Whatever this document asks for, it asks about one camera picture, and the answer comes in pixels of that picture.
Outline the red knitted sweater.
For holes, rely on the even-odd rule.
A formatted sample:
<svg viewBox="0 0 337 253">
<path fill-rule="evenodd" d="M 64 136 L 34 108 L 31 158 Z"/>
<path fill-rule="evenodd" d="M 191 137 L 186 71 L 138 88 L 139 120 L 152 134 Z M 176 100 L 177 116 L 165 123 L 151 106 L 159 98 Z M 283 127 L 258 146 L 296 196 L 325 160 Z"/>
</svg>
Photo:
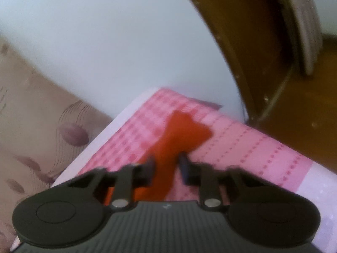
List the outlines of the red knitted sweater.
<svg viewBox="0 0 337 253">
<path fill-rule="evenodd" d="M 188 113 L 174 111 L 158 141 L 136 162 L 154 158 L 155 172 L 148 187 L 136 188 L 135 201 L 161 202 L 173 188 L 180 153 L 190 153 L 213 136 L 211 129 L 193 120 Z"/>
</svg>

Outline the pink checkered bed sheet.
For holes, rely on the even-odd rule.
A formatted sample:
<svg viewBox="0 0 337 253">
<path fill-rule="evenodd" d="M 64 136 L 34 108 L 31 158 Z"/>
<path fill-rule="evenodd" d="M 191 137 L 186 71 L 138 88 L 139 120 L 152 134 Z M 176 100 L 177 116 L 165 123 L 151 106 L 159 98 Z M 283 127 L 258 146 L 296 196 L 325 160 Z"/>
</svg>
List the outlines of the pink checkered bed sheet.
<svg viewBox="0 0 337 253">
<path fill-rule="evenodd" d="M 191 153 L 217 168 L 241 166 L 306 197 L 322 217 L 314 245 L 336 251 L 336 175 L 257 130 L 168 89 L 146 92 L 120 113 L 56 180 L 60 184 L 94 167 L 115 170 L 138 160 L 162 135 L 173 111 L 208 125 L 213 137 Z"/>
</svg>

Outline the beige leaf-patterned mattress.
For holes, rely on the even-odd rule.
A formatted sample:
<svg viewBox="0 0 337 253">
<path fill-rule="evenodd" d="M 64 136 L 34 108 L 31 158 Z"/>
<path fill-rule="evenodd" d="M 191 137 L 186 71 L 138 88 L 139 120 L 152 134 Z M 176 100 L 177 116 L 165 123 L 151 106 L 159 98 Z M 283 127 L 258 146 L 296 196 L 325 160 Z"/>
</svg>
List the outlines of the beige leaf-patterned mattress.
<svg viewBox="0 0 337 253">
<path fill-rule="evenodd" d="M 111 118 L 55 85 L 1 40 L 1 251 L 18 203 L 51 187 Z"/>
</svg>

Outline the brown wooden door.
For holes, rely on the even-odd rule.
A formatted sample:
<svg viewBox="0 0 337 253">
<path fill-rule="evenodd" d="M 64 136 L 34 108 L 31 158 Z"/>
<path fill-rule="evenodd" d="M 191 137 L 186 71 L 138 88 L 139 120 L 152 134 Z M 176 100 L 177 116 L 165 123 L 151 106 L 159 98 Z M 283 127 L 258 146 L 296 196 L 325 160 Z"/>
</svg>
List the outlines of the brown wooden door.
<svg viewBox="0 0 337 253">
<path fill-rule="evenodd" d="M 313 0 L 191 0 L 219 44 L 249 124 L 336 169 L 336 37 Z"/>
</svg>

